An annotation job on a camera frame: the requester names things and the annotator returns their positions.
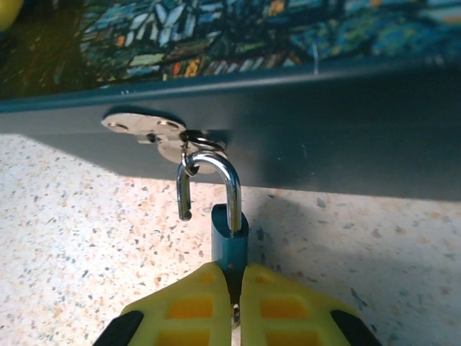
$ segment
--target padlock body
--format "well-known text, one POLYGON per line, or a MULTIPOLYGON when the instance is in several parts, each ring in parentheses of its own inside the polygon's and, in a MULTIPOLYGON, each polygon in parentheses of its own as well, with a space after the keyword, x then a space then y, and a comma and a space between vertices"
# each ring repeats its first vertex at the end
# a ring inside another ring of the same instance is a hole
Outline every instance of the padlock body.
POLYGON ((248 257, 249 225, 242 214, 242 228, 238 232, 228 227, 227 205, 217 204, 211 211, 212 260, 223 271, 245 270, 248 257))
POLYGON ((241 282, 248 260, 248 220, 242 214, 242 227, 232 232, 228 227, 227 205, 217 204, 211 210, 212 260, 224 273, 230 301, 238 303, 241 282))

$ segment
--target padlock shackle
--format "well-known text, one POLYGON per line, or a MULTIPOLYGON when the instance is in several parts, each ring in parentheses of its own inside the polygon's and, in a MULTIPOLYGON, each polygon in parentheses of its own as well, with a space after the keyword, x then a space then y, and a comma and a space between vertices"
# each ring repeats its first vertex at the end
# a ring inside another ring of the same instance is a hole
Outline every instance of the padlock shackle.
POLYGON ((228 227, 233 232, 240 231, 242 227, 242 199, 237 171, 227 159, 212 151, 196 151, 186 156, 185 164, 179 165, 176 176, 179 218, 188 221, 192 217, 190 212, 190 176, 187 174, 187 170, 191 172, 202 164, 215 168, 223 178, 227 195, 228 227))

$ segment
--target speckled countertop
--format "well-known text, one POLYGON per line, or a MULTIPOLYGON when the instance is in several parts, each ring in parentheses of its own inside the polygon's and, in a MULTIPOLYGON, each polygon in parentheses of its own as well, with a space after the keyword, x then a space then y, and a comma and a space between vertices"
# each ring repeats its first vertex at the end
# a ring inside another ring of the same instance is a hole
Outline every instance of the speckled countertop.
MULTIPOLYGON (((0 136, 0 345, 91 345, 210 260, 219 185, 118 177, 0 136)), ((384 345, 461 345, 461 203, 243 188, 250 259, 356 306, 384 345)))

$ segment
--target metal hasp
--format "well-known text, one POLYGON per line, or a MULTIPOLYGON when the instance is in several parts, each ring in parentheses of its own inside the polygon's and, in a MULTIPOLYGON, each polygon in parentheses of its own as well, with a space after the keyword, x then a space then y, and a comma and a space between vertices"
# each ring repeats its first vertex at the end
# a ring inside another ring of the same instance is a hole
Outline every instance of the metal hasp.
MULTIPOLYGON (((222 141, 212 141, 207 138, 206 133, 187 130, 183 123, 167 117, 119 112, 108 114, 101 124, 112 132, 135 136, 140 144, 156 143, 160 155, 177 164, 181 162, 183 148, 187 149, 187 154, 206 150, 226 157, 225 144, 222 141)), ((199 173, 203 174, 213 172, 211 167, 199 169, 199 173)))
POLYGON ((197 151, 185 156, 176 177, 179 217, 183 221, 192 217, 188 172, 193 172, 200 165, 215 168, 225 183, 227 204, 214 205, 211 211, 212 260, 224 272, 231 303, 238 303, 248 261, 249 233, 248 221, 241 211, 240 180, 232 164, 215 152, 197 151))

